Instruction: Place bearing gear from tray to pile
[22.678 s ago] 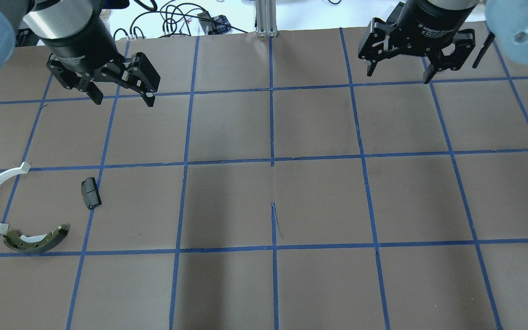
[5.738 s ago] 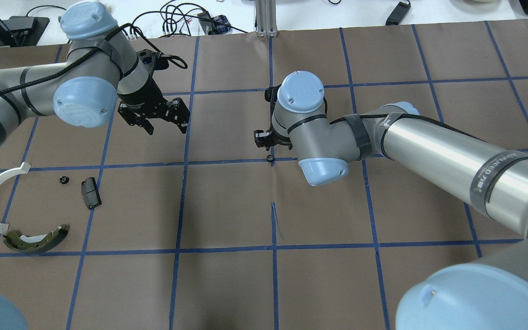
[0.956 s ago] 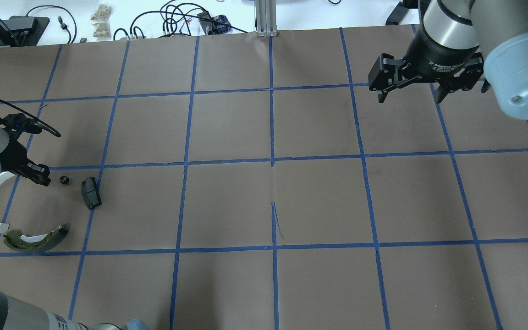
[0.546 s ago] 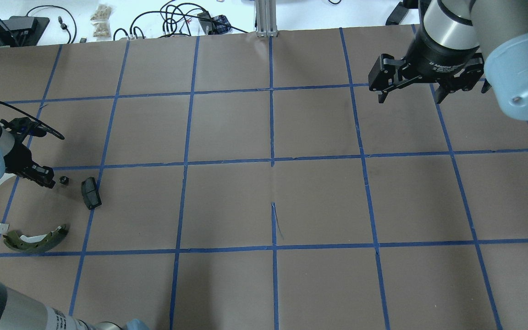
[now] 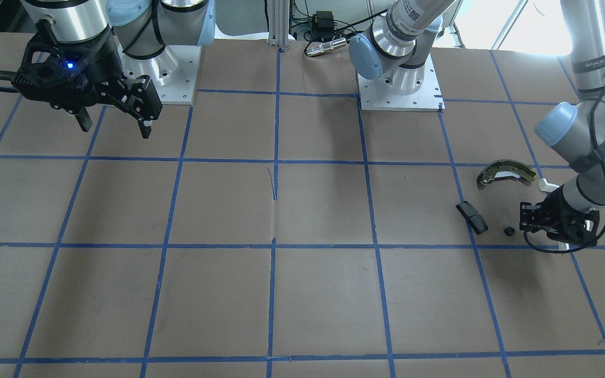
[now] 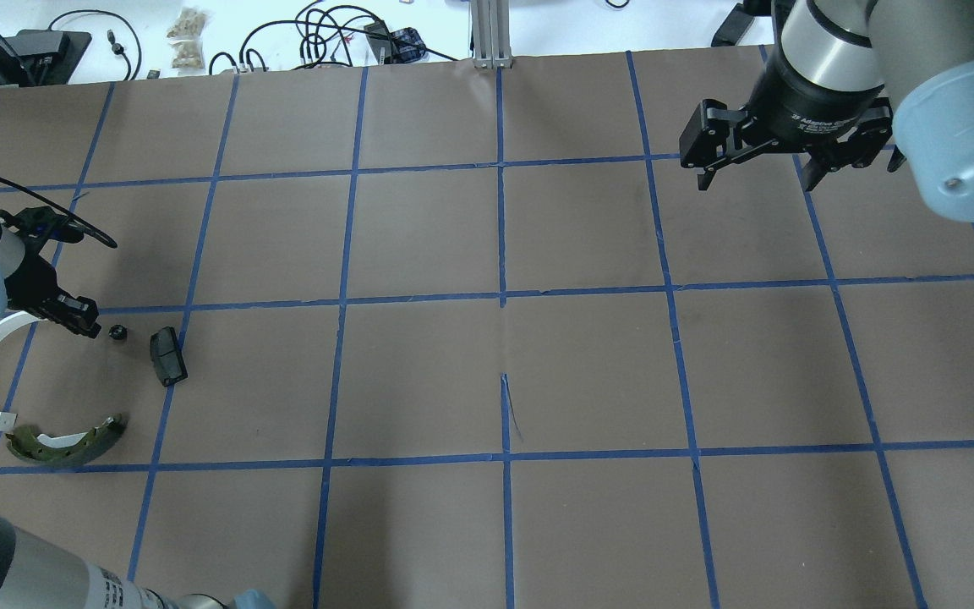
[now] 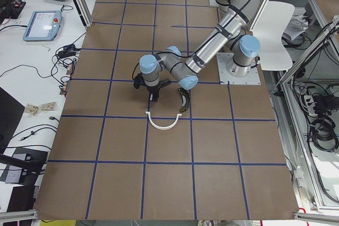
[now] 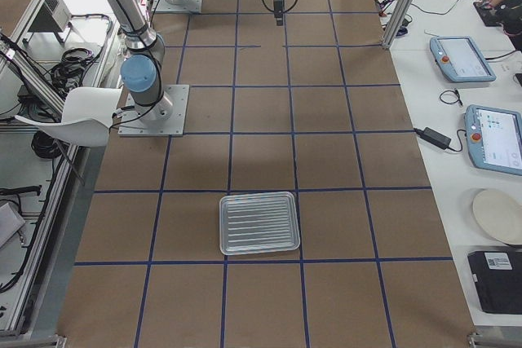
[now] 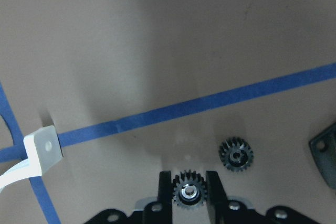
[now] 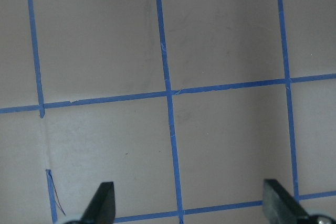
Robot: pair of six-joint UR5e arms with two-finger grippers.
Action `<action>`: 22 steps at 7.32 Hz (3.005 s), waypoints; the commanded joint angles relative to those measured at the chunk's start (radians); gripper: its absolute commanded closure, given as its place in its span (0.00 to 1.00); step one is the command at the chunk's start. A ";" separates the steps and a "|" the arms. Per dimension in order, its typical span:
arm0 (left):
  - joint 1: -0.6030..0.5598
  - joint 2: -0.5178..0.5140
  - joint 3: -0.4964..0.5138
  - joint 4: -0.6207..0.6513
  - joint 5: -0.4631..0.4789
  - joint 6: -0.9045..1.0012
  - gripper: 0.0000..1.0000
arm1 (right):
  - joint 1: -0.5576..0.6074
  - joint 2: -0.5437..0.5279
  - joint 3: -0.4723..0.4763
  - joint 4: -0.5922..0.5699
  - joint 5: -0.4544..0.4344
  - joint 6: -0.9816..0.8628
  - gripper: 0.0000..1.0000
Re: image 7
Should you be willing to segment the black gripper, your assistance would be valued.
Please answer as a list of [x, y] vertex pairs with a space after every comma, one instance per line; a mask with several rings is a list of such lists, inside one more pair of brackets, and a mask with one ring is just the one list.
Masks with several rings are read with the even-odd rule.
[[160, 84], [155, 86], [148, 86], [146, 85], [146, 89], [149, 92], [149, 101], [150, 102], [157, 102], [160, 90]]

